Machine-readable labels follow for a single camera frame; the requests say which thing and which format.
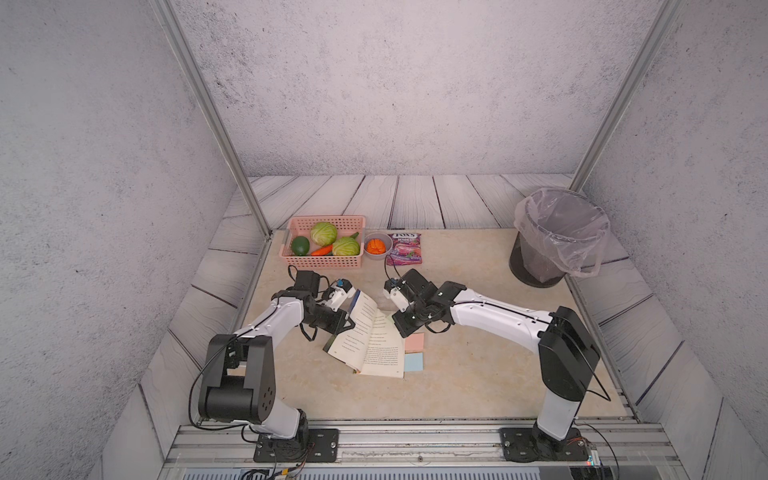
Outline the Animal Farm paperback book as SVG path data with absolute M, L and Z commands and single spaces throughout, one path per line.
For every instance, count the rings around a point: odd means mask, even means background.
M 392 315 L 381 311 L 370 296 L 358 291 L 353 297 L 349 319 L 355 326 L 333 335 L 323 350 L 356 373 L 402 378 L 405 339 Z

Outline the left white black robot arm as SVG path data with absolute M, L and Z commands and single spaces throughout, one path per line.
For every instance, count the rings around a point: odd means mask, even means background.
M 302 412 L 278 398 L 275 349 L 295 327 L 308 325 L 331 334 L 355 327 L 341 308 L 354 297 L 352 286 L 332 286 L 329 298 L 288 289 L 273 295 L 270 307 L 251 324 L 209 342 L 201 370 L 198 414 L 223 423 L 245 422 L 276 439 L 297 436 Z

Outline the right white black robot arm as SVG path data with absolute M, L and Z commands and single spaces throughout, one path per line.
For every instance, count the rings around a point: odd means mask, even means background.
M 593 338 L 574 310 L 531 310 L 491 299 L 463 284 L 390 279 L 386 297 L 397 307 L 393 320 L 404 338 L 437 321 L 473 327 L 510 340 L 536 354 L 547 392 L 535 423 L 553 441 L 567 438 L 600 362 Z

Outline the pink sticky note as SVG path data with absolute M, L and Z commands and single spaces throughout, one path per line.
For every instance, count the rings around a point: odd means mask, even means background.
M 405 339 L 404 347 L 406 354 L 422 353 L 425 345 L 425 336 L 423 332 L 414 333 Z

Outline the blue sticky note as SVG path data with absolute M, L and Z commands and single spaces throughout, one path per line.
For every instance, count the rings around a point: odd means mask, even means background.
M 404 356 L 404 371 L 419 372 L 424 369 L 424 355 L 422 352 L 406 353 Z

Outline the purple snack packet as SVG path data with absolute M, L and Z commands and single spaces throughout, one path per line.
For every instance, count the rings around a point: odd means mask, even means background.
M 422 263 L 421 234 L 412 232 L 390 233 L 392 248 L 386 258 L 389 266 L 419 265 Z

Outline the orange carrot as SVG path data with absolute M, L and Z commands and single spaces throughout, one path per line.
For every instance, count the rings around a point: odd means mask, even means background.
M 333 245 L 329 244 L 327 246 L 321 247 L 311 253 L 312 256 L 328 256 L 333 253 Z

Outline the green cabbage front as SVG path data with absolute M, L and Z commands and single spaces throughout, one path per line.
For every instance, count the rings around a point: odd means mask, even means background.
M 360 244 L 356 235 L 341 237 L 332 244 L 334 256 L 357 256 L 360 254 Z

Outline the green cabbage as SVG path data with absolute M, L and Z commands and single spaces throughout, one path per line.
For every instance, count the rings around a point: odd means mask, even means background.
M 319 247 L 332 245 L 337 237 L 337 227 L 330 222 L 318 222 L 310 230 L 310 239 Z
M 341 237 L 332 244 L 334 256 L 357 256 L 360 254 L 360 244 L 356 235 Z

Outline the dark green avocado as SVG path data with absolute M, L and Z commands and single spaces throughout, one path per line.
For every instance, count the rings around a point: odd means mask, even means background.
M 310 253 L 310 241 L 305 236 L 296 236 L 290 244 L 291 252 L 295 256 L 307 256 Z

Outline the small bowl with orange food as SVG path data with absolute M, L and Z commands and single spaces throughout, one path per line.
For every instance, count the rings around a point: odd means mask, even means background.
M 363 242 L 365 255 L 374 260 L 384 260 L 391 253 L 392 248 L 393 240 L 386 233 L 370 233 Z

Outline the green cabbage back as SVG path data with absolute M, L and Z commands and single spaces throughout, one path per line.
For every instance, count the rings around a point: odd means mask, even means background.
M 337 237 L 337 227 L 330 222 L 318 222 L 310 230 L 310 239 L 319 247 L 332 245 Z

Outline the pink plastic basket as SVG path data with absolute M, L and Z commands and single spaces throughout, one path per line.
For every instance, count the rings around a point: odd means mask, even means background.
M 359 247 L 358 254 L 313 256 L 312 252 L 317 250 L 319 246 L 311 239 L 310 232 L 319 222 L 333 224 L 337 229 L 339 238 L 356 235 L 355 242 Z M 280 247 L 279 257 L 288 265 L 294 265 L 300 270 L 359 268 L 362 266 L 365 228 L 366 218 L 361 215 L 294 216 L 288 220 L 287 233 L 283 245 Z M 293 254 L 291 244 L 294 238 L 298 236 L 303 236 L 309 241 L 310 250 L 305 256 Z

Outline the black bin with plastic liner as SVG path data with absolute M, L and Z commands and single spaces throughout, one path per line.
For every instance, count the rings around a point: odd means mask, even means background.
M 543 187 L 515 207 L 517 237 L 509 259 L 513 275 L 549 288 L 566 275 L 596 276 L 611 234 L 603 208 L 572 190 Z

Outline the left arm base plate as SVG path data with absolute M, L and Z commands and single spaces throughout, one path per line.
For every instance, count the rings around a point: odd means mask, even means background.
M 339 447 L 338 429 L 299 429 L 291 439 L 260 434 L 254 451 L 255 463 L 334 463 Z

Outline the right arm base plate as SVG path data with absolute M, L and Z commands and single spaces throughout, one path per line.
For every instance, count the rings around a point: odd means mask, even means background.
M 591 456 L 589 442 L 574 427 L 569 428 L 562 440 L 547 435 L 537 425 L 529 428 L 501 428 L 499 435 L 506 461 L 586 462 Z

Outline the front aluminium rail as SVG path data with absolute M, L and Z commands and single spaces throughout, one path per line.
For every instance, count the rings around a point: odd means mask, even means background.
M 516 464 L 505 459 L 508 427 L 529 419 L 352 421 L 320 420 L 335 429 L 333 463 L 292 463 L 299 479 L 568 479 L 582 468 L 597 479 L 685 479 L 688 474 L 658 424 L 622 417 L 580 420 L 593 463 Z

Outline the left aluminium frame post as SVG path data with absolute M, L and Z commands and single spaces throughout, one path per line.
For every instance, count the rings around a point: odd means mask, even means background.
M 245 174 L 240 158 L 216 108 L 213 97 L 206 86 L 205 80 L 196 59 L 194 58 L 194 54 L 174 11 L 172 2 L 168 0 L 154 0 L 151 1 L 151 4 L 156 10 L 159 23 L 164 30 L 174 56 L 196 98 L 198 106 L 216 140 L 235 183 L 244 198 L 246 206 L 250 213 L 255 217 L 260 231 L 266 237 L 271 237 L 272 229 L 253 193 L 251 183 Z

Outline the aluminium frame post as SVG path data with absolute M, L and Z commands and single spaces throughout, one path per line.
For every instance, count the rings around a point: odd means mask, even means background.
M 583 190 L 607 147 L 611 136 L 619 126 L 622 117 L 629 107 L 634 93 L 651 67 L 669 30 L 677 19 L 682 4 L 683 1 L 681 0 L 665 0 L 661 3 L 660 9 L 630 64 L 606 115 L 575 170 L 569 186 L 570 190 Z
M 255 217 L 260 231 L 266 237 L 271 237 L 272 229 L 253 193 L 251 183 L 245 174 L 240 158 L 216 108 L 213 97 L 206 86 L 205 80 L 196 59 L 194 58 L 194 54 L 174 11 L 172 2 L 168 0 L 154 0 L 151 1 L 151 4 L 156 10 L 159 23 L 164 30 L 174 56 L 196 98 L 198 106 L 216 140 L 235 183 L 244 198 L 246 206 L 250 213 Z

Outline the right aluminium frame post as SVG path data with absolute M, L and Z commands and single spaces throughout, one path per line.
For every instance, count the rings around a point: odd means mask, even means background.
M 651 67 L 669 30 L 677 19 L 682 4 L 683 1 L 681 0 L 665 0 L 661 3 L 660 9 L 630 64 L 606 115 L 575 170 L 569 186 L 570 190 L 583 190 L 607 147 L 611 136 L 619 126 L 622 117 L 629 107 L 634 93 Z

